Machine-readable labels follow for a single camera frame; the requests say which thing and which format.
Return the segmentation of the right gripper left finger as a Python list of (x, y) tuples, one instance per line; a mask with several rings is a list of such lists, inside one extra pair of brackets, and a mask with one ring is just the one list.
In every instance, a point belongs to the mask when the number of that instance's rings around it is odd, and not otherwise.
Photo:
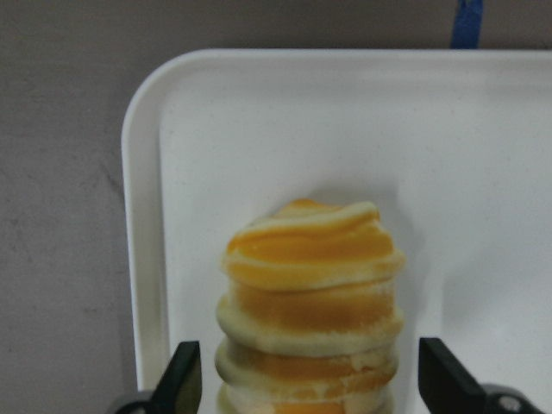
[(146, 413), (198, 413), (202, 398), (199, 341), (181, 342), (150, 399)]

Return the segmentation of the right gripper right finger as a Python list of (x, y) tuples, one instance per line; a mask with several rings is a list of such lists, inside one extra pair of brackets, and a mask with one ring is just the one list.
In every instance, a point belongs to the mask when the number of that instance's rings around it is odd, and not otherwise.
[(482, 385), (438, 337), (419, 339), (417, 386), (429, 413), (490, 413)]

